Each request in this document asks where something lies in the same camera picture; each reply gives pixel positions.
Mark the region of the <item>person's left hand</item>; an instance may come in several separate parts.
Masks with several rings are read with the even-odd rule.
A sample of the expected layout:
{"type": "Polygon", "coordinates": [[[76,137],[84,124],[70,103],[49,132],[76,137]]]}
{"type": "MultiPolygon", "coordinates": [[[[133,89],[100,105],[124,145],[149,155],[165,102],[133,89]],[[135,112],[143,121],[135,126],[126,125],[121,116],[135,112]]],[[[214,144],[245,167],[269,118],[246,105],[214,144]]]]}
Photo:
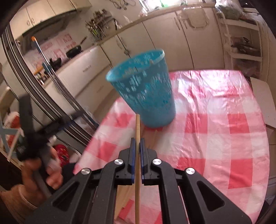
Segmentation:
{"type": "Polygon", "coordinates": [[[40,158],[29,159],[23,163],[23,187],[21,188],[21,193],[28,202],[36,207],[40,206],[47,199],[45,190],[48,186],[57,190],[63,182],[58,154],[54,148],[50,148],[50,152],[51,158],[55,160],[56,165],[51,164],[47,168],[43,168],[47,173],[45,178],[39,173],[42,166],[40,158]]]}

